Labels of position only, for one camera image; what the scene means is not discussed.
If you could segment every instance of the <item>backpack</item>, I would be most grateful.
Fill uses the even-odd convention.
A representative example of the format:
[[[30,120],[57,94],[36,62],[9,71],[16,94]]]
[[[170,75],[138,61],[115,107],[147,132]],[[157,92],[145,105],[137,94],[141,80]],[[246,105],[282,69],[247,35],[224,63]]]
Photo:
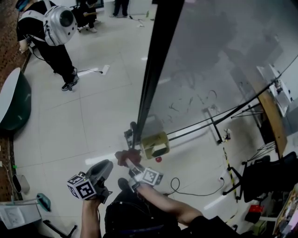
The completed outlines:
[[[46,42],[49,46],[64,45],[72,38],[78,28],[76,19],[69,8],[64,6],[52,7],[49,0],[43,1],[47,7],[47,12],[44,15],[37,11],[29,10],[23,13],[20,20],[30,17],[42,21],[45,39],[43,40],[32,35],[29,36]]]

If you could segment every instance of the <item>black t-shirt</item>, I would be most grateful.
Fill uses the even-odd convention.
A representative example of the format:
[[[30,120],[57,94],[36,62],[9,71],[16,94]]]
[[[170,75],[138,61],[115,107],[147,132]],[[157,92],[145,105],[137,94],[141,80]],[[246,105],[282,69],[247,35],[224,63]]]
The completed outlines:
[[[118,232],[108,232],[103,238],[149,238],[149,237],[168,237],[169,233],[171,237],[179,238],[194,238],[194,237],[228,237],[228,238],[238,238],[240,237],[232,228],[230,228],[226,223],[224,223],[219,217],[208,220],[203,216],[195,218],[189,225],[188,228],[180,230],[179,227],[154,227],[151,230],[138,231],[136,233],[118,233]]]
[[[45,14],[47,12],[47,8],[44,1],[35,2],[26,11],[29,11],[29,10],[34,10],[41,14]],[[45,34],[43,30],[42,21],[34,18],[24,18],[20,20],[17,25],[18,41],[24,40],[28,34],[44,40]],[[32,41],[33,43],[38,44],[38,40],[32,39]]]

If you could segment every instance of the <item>person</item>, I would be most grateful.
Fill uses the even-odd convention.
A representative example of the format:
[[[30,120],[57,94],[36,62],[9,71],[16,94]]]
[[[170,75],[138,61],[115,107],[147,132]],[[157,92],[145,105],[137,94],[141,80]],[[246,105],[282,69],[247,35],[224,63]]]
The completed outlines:
[[[96,19],[96,9],[94,7],[94,4],[91,4],[90,6],[87,5],[86,0],[81,0],[80,3],[80,11],[83,13],[84,17],[86,18],[86,21],[89,25],[89,29],[92,33],[96,33],[97,30],[94,28],[94,24],[100,23]]]
[[[47,11],[44,1],[34,2],[34,0],[19,0],[16,4],[16,8],[20,12],[34,10],[45,14]],[[54,72],[62,76],[65,83],[61,88],[62,91],[72,90],[72,87],[77,84],[79,78],[74,71],[75,68],[73,67],[65,46],[49,46],[45,41],[41,41],[45,40],[43,23],[34,18],[21,19],[17,24],[16,31],[20,43],[20,50],[26,51],[29,48],[27,41],[27,38],[29,38],[39,49],[41,56],[51,66]]]
[[[122,5],[123,17],[127,18],[127,16],[128,16],[127,9],[128,9],[128,6],[129,6],[129,0],[115,0],[114,13],[110,17],[117,17],[118,16],[121,5]]]
[[[139,152],[131,149],[115,156],[120,166],[126,166],[126,158],[135,165],[141,160]],[[104,238],[240,236],[219,217],[208,220],[199,210],[168,198],[148,184],[140,183],[135,193],[123,178],[118,185],[122,192],[106,209]],[[101,237],[99,205],[95,197],[83,201],[81,238]],[[178,222],[187,228],[181,230]]]

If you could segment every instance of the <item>white tile floor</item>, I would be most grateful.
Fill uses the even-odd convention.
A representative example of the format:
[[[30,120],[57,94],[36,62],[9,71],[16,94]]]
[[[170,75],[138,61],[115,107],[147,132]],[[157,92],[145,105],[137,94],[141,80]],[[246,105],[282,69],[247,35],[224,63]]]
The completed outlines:
[[[79,71],[100,70],[108,64],[111,65],[108,74],[81,73],[74,92],[62,92],[62,78],[54,75],[46,63],[32,57],[25,72],[32,87],[32,113],[14,138],[17,173],[25,175],[31,186],[23,198],[33,198],[38,192],[46,194],[52,201],[52,212],[40,209],[43,219],[51,220],[64,232],[77,224],[79,230],[74,237],[80,234],[82,202],[71,195],[66,181],[79,171],[87,171],[100,159],[110,159],[114,169],[106,186],[113,194],[108,205],[119,193],[117,180],[128,176],[126,168],[117,166],[114,153],[127,148],[123,132],[131,121],[137,120],[146,67],[144,58],[153,28],[150,20],[144,22],[145,28],[137,27],[138,22],[129,19],[103,21],[97,26],[98,33],[77,33],[66,47]],[[143,161],[144,166],[165,174],[157,189],[170,192],[169,184],[174,177],[180,179],[182,192],[212,193],[221,186],[221,176],[226,182],[223,189],[229,187],[223,147],[230,164],[240,168],[241,161],[252,156],[262,140],[249,117],[228,119],[219,125],[222,134],[224,128],[232,130],[228,143],[216,145],[212,129],[205,128],[172,141],[171,152],[163,156],[161,163]],[[208,197],[177,193],[172,197],[200,209],[208,218],[218,215],[229,225],[237,224],[238,231],[243,232],[249,226],[243,218],[248,204],[243,201],[237,204],[232,193],[222,198],[223,189]],[[106,205],[100,206],[103,234]]]

